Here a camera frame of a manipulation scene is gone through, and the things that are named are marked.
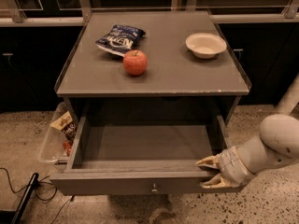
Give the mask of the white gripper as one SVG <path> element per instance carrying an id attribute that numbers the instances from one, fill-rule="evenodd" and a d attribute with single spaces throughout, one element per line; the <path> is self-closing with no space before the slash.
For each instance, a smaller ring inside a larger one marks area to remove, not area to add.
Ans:
<path id="1" fill-rule="evenodd" d="M 236 188 L 248 184 L 255 174 L 250 172 L 240 159 L 236 147 L 230 147 L 219 155 L 205 157 L 195 163 L 198 167 L 220 169 L 210 180 L 201 182 L 203 189 Z"/>

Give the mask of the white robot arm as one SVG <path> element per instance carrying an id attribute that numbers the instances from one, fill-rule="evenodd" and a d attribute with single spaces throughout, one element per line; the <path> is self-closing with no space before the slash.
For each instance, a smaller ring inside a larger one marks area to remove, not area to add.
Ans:
<path id="1" fill-rule="evenodd" d="M 277 106 L 277 114 L 266 117 L 259 134 L 240 146 L 224 149 L 196 163 L 220 172 L 202 182 L 203 189 L 236 188 L 247 185 L 259 173 L 299 161 L 299 120 L 290 116 L 299 102 L 299 75 Z"/>

